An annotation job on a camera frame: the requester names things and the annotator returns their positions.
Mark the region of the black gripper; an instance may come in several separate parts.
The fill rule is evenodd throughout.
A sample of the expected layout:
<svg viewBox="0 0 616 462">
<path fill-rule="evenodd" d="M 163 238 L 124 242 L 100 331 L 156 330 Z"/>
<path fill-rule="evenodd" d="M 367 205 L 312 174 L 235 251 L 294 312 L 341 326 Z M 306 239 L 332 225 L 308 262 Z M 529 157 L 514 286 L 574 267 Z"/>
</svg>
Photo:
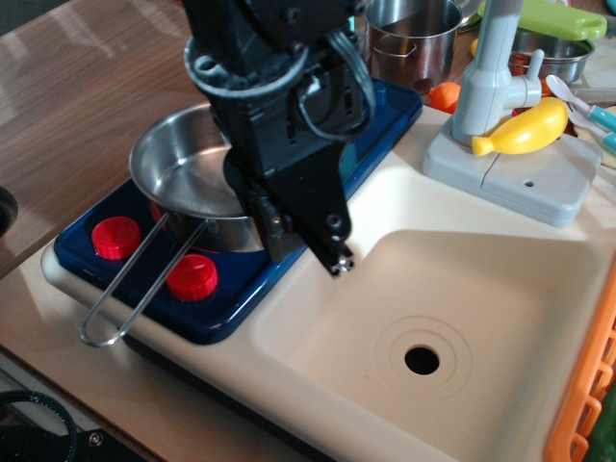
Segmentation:
<svg viewBox="0 0 616 462">
<path fill-rule="evenodd" d="M 217 65 L 206 80 L 232 145 L 233 188 L 262 246 L 281 263 L 305 246 L 332 278 L 355 268 L 339 164 L 372 123 L 372 79 L 353 47 L 311 47 L 241 76 Z"/>
</svg>

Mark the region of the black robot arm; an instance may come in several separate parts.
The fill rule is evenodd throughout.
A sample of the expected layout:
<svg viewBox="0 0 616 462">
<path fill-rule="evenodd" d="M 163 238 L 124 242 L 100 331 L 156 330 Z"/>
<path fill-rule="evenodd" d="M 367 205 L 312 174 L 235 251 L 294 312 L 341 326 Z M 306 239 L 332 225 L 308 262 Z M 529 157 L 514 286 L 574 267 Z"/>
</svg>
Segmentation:
<svg viewBox="0 0 616 462">
<path fill-rule="evenodd" d="M 224 176 L 282 261 L 309 247 L 333 276 L 353 268 L 340 173 L 376 113 L 349 21 L 361 1 L 187 1 L 186 69 L 231 148 Z"/>
</svg>

